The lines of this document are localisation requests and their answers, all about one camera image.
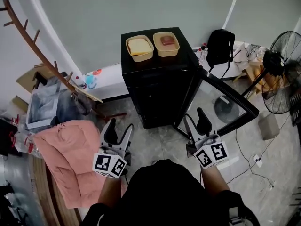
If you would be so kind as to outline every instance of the glass panel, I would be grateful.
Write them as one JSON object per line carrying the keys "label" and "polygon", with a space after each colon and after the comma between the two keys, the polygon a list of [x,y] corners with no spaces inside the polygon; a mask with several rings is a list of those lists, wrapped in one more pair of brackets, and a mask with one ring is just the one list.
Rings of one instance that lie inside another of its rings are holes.
{"label": "glass panel", "polygon": [[[211,134],[235,121],[246,111],[234,101],[225,96],[218,89],[210,85],[206,81],[202,81],[187,114],[193,119],[197,125],[199,116],[197,108],[200,107],[212,124]],[[186,132],[183,120],[179,128]]]}

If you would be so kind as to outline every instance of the black frame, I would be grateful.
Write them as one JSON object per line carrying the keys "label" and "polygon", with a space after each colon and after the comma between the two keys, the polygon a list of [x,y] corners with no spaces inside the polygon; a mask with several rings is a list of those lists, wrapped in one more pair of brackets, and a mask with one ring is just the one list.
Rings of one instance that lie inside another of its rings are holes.
{"label": "black frame", "polygon": [[180,113],[173,124],[173,127],[186,138],[189,139],[187,133],[181,128],[179,128],[179,125],[203,80],[215,87],[217,90],[222,92],[224,95],[229,97],[232,101],[234,101],[236,104],[238,104],[241,108],[245,110],[245,113],[239,116],[235,121],[217,130],[218,135],[224,136],[230,133],[231,131],[234,131],[237,128],[242,127],[248,122],[254,120],[258,116],[259,110],[251,102],[249,102],[246,98],[244,98],[241,94],[239,94],[229,85],[224,83],[222,80],[218,79],[217,77],[203,69],[202,66],[200,66],[199,68],[197,68],[196,73],[190,84],[190,88],[196,89],[188,90]]}

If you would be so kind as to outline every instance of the tan container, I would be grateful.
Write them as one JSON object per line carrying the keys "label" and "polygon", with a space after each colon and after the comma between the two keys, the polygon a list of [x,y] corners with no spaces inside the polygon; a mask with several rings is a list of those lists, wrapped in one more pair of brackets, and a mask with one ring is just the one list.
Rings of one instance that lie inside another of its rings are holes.
{"label": "tan container", "polygon": [[[161,42],[161,37],[171,36],[174,39],[174,44],[163,45]],[[153,35],[154,44],[158,51],[160,57],[171,57],[178,54],[180,45],[176,36],[172,32],[158,32]]]}
{"label": "tan container", "polygon": [[[145,39],[145,40],[149,43],[149,45],[150,45],[152,51],[149,52],[149,53],[147,53],[147,54],[143,54],[143,55],[135,55],[135,56],[131,55],[130,49],[129,49],[129,47],[128,47],[127,44],[128,44],[128,42],[129,42],[130,40],[133,40],[133,39]],[[144,60],[147,60],[147,59],[152,58],[152,56],[153,56],[153,54],[154,54],[154,49],[155,49],[154,46],[153,46],[153,44],[152,44],[152,42],[151,42],[151,41],[149,40],[149,38],[146,37],[145,35],[137,35],[137,36],[128,38],[128,39],[126,40],[126,47],[127,47],[128,53],[130,54],[130,56],[133,58],[133,60],[134,60],[135,62],[141,62],[141,61],[144,61]]]}

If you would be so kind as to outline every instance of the power outlet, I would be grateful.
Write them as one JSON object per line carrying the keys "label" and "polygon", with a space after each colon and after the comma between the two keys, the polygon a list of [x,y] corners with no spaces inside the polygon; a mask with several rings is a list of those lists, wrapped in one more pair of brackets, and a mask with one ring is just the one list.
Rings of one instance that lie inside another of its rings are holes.
{"label": "power outlet", "polygon": [[259,160],[259,156],[258,156],[258,155],[255,155],[255,156],[253,157],[253,160],[254,160],[254,162],[256,163],[256,165],[257,165],[259,168],[261,168],[261,166],[262,166],[262,161]]}
{"label": "power outlet", "polygon": [[273,182],[273,181],[272,181],[272,185],[269,186],[269,191],[271,191],[271,190],[275,187],[275,183],[276,183],[276,182]]}

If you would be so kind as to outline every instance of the wooden coat rack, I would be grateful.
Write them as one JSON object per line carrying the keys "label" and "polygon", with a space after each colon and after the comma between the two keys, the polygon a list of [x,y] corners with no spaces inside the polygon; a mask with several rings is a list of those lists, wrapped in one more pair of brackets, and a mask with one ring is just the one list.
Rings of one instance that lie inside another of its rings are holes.
{"label": "wooden coat rack", "polygon": [[[11,24],[14,24],[17,28],[17,30],[19,31],[19,33],[22,35],[22,37],[25,39],[25,41],[27,42],[27,44],[29,45],[29,47],[34,51],[34,53],[40,58],[40,60],[42,61],[42,63],[40,63],[39,65],[36,65],[37,67],[39,66],[47,66],[47,68],[73,93],[78,93],[78,91],[81,91],[83,94],[85,94],[87,97],[95,100],[95,97],[82,91],[80,88],[78,88],[77,86],[73,86],[69,83],[69,80],[73,74],[73,72],[71,72],[67,78],[65,79],[58,71],[57,68],[57,64],[56,61],[54,61],[55,66],[53,66],[50,61],[44,56],[44,54],[41,52],[41,50],[38,48],[38,46],[36,45],[36,41],[38,38],[38,35],[40,33],[40,30],[38,29],[34,38],[32,39],[29,34],[26,31],[26,27],[28,24],[28,19],[25,21],[24,25],[22,25],[17,17],[17,15],[15,14],[13,8],[10,5],[9,0],[3,0],[3,4],[4,4],[4,8],[0,8],[0,11],[7,11],[8,15],[11,18],[10,22],[5,23],[3,26],[9,26]],[[97,108],[95,106],[95,108],[93,109],[98,116],[105,120],[105,122],[107,123],[109,121],[110,118],[116,117],[116,116],[122,116],[122,115],[126,115],[127,113],[119,113],[119,114],[115,114],[115,115],[109,115],[106,116],[100,112],[97,111]]]}
{"label": "wooden coat rack", "polygon": [[27,27],[27,23],[28,23],[28,19],[25,21],[24,26],[20,23],[17,15],[15,14],[14,10],[12,9],[9,0],[3,0],[3,4],[4,4],[4,8],[0,8],[0,11],[7,11],[8,15],[11,18],[11,21],[4,24],[5,26],[14,24],[17,28],[17,30],[19,31],[19,33],[22,35],[22,37],[25,39],[25,41],[27,42],[27,44],[29,45],[29,47],[34,51],[34,53],[40,58],[40,60],[43,62],[42,64],[44,64],[45,66],[47,66],[47,68],[62,82],[64,83],[65,86],[67,86],[67,88],[69,90],[71,90],[71,92],[76,93],[75,88],[59,73],[58,69],[57,69],[57,65],[56,65],[56,61],[55,61],[55,67],[50,63],[50,61],[43,55],[43,53],[41,52],[41,50],[38,48],[38,46],[35,44],[38,38],[38,35],[40,33],[40,30],[38,29],[34,39],[32,39],[29,34],[26,31],[26,27]]}

